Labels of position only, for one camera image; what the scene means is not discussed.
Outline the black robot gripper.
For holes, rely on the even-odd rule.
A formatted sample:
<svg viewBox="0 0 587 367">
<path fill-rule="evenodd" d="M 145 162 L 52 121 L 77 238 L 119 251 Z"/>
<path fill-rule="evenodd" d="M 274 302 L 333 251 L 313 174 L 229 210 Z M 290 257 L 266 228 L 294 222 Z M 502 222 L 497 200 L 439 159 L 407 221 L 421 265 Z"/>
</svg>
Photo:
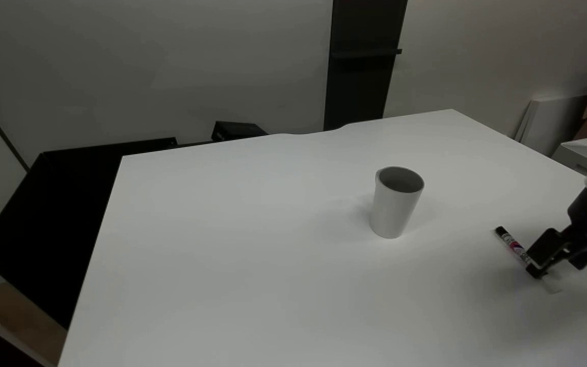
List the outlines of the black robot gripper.
<svg viewBox="0 0 587 367">
<path fill-rule="evenodd" d="M 570 225 L 562 231 L 566 238 L 568 264 L 576 270 L 587 267 L 587 189 L 582 189 L 566 210 Z M 547 228 L 526 251 L 532 265 L 549 270 L 562 257 L 562 238 L 554 228 Z"/>
</svg>

